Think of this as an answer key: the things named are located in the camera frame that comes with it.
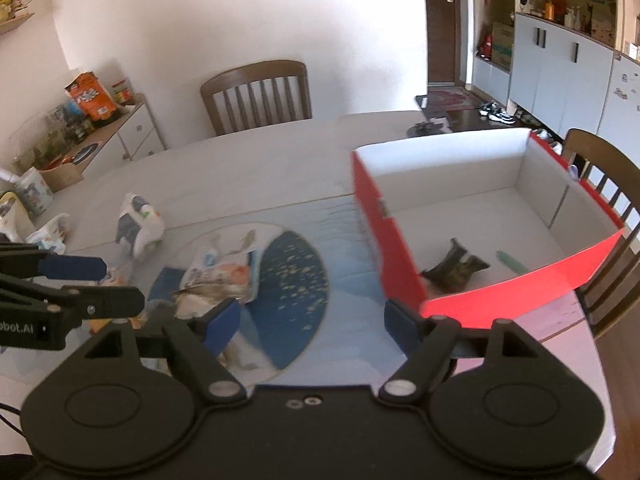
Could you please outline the green pen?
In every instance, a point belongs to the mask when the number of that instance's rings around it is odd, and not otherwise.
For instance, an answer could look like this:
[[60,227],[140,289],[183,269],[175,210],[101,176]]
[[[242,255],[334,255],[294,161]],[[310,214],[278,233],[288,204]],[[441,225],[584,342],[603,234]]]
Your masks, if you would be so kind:
[[496,251],[496,258],[516,275],[524,275],[529,272],[529,268],[525,264],[503,250]]

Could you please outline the white grey wall cabinet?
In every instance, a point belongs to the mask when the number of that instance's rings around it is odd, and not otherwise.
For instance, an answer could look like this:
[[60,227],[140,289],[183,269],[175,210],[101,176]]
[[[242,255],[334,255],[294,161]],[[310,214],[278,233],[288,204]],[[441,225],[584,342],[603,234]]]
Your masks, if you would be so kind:
[[469,87],[639,158],[639,0],[468,0]]

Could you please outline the red cardboard box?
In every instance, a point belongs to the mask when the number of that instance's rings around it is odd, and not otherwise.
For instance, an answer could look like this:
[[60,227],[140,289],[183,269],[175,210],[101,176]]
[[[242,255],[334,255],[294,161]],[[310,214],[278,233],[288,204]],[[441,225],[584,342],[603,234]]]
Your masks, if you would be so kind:
[[[365,145],[352,152],[352,182],[385,295],[466,327],[518,318],[574,292],[614,240],[566,162],[525,128]],[[452,238],[490,268],[446,294],[420,273],[445,258]],[[516,275],[497,250],[529,272]]]

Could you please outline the black snack packet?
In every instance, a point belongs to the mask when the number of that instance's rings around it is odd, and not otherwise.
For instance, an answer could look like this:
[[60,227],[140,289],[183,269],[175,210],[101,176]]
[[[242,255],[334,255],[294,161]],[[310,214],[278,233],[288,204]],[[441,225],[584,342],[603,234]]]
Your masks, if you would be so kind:
[[489,268],[489,263],[470,254],[456,238],[452,238],[445,258],[434,268],[423,270],[420,275],[441,292],[457,294],[466,289],[475,273]]

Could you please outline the wooden dining chair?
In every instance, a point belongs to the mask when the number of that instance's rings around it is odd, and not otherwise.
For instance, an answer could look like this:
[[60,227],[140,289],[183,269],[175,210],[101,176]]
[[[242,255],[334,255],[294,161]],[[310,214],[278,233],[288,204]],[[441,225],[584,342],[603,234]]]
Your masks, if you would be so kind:
[[226,70],[201,86],[216,136],[312,118],[307,67],[272,60]]

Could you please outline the patterned white mug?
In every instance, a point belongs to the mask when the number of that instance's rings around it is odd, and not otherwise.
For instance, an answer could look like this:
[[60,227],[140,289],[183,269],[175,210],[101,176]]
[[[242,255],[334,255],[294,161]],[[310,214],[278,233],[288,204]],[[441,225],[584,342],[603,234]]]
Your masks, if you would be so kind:
[[34,217],[43,214],[53,202],[50,186],[35,167],[29,168],[18,178],[15,188],[29,213]]

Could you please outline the tissue pack dark label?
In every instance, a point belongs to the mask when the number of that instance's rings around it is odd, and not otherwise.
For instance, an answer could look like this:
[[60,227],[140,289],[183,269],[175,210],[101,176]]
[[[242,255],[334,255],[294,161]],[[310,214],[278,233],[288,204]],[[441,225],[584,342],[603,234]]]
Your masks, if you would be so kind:
[[142,260],[160,244],[165,222],[160,213],[142,196],[128,193],[116,226],[115,243],[134,260]]

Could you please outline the white orange snack wrapper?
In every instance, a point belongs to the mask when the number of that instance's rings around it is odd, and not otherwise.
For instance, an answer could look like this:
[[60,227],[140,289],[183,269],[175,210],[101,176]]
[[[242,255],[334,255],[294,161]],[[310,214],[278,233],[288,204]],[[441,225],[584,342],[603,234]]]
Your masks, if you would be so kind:
[[234,298],[249,304],[258,296],[262,250],[256,229],[220,229],[204,235],[171,297],[178,304],[198,297],[212,306]]

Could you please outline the orange snack bag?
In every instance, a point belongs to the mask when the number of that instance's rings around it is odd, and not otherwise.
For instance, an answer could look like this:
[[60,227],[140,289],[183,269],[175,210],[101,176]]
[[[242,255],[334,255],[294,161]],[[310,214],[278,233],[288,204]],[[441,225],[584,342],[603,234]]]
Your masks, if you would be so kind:
[[79,74],[65,92],[92,122],[109,122],[118,117],[116,102],[93,72]]

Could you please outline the white sideboard cabinet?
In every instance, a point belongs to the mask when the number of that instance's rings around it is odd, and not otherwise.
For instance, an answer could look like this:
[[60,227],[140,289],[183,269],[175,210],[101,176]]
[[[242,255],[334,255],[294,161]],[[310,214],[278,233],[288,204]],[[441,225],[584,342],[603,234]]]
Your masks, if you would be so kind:
[[74,146],[53,167],[41,170],[43,179],[53,192],[61,191],[82,180],[102,177],[121,170],[130,162],[158,154],[166,144],[157,129],[146,97],[134,96],[134,105],[122,108],[122,116]]

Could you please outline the black phone stand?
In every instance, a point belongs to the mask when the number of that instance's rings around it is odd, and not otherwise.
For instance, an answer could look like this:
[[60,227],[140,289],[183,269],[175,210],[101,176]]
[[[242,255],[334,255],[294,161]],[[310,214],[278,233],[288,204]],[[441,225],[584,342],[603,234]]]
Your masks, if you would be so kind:
[[408,138],[419,136],[438,136],[439,134],[452,133],[446,117],[432,118],[425,122],[418,122],[407,130]]

